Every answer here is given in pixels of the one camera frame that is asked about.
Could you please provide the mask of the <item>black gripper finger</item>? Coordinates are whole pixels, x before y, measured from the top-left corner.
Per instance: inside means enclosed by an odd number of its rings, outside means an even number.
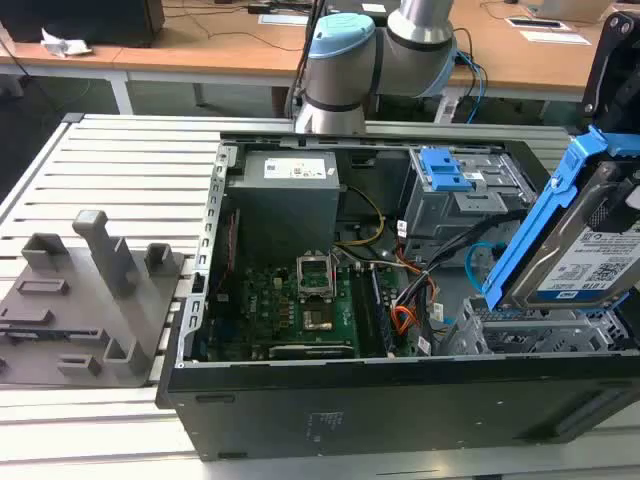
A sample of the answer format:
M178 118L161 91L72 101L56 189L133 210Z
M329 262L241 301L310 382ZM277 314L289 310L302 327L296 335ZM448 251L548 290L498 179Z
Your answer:
M607 194L607 232L624 233L639 219L639 162L616 161Z

